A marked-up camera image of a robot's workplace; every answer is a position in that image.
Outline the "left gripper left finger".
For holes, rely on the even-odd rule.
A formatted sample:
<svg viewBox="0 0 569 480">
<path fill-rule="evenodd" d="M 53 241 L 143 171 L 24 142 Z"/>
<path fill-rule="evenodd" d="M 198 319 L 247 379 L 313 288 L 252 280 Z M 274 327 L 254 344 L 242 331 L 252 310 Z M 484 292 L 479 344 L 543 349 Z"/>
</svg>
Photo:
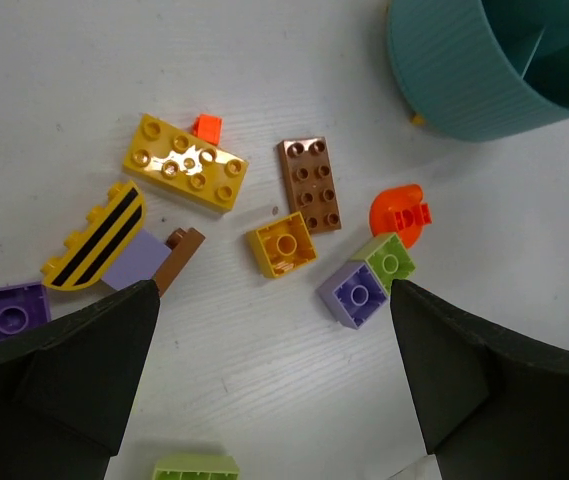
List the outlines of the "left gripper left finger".
<svg viewBox="0 0 569 480">
<path fill-rule="evenodd" d="M 160 307 L 152 280 L 0 342 L 0 479 L 101 479 Z"/>
</svg>

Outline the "orange round lego piece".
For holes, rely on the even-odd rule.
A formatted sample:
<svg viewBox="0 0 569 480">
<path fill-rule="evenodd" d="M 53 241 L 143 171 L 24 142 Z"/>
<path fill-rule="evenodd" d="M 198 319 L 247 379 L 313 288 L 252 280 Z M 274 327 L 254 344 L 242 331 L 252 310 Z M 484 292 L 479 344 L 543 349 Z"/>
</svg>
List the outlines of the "orange round lego piece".
<svg viewBox="0 0 569 480">
<path fill-rule="evenodd" d="M 384 190 L 375 197 L 369 210 L 372 234 L 397 234 L 407 249 L 417 243 L 423 229 L 431 223 L 431 211 L 418 184 Z"/>
</svg>

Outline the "lavender 2x2 lego brick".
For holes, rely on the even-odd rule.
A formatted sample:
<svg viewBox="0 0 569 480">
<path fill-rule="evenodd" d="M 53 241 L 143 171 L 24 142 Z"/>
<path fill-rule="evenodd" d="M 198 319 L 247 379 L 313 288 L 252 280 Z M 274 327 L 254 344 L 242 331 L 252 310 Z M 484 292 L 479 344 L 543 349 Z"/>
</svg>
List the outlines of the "lavender 2x2 lego brick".
<svg viewBox="0 0 569 480">
<path fill-rule="evenodd" d="M 317 293 L 333 318 L 360 329 L 388 300 L 388 294 L 363 261 L 348 261 L 321 284 Z"/>
</svg>

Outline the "small orange lego piece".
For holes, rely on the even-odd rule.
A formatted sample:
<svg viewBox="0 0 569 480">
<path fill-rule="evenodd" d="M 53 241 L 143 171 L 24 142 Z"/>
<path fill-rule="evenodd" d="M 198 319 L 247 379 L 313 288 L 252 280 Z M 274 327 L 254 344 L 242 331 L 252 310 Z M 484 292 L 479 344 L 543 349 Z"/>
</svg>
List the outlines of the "small orange lego piece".
<svg viewBox="0 0 569 480">
<path fill-rule="evenodd" d="M 221 117 L 200 114 L 193 124 L 193 134 L 205 142 L 217 146 L 221 139 L 222 127 L 223 119 Z"/>
</svg>

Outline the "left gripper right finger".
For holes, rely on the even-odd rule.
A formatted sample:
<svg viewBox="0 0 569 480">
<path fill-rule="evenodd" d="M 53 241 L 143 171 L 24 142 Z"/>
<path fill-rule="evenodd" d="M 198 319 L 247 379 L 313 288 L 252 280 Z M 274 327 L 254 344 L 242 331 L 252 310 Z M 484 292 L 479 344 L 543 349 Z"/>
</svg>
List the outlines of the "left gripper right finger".
<svg viewBox="0 0 569 480">
<path fill-rule="evenodd" d="M 444 479 L 569 479 L 569 351 L 407 280 L 390 310 L 428 454 Z"/>
</svg>

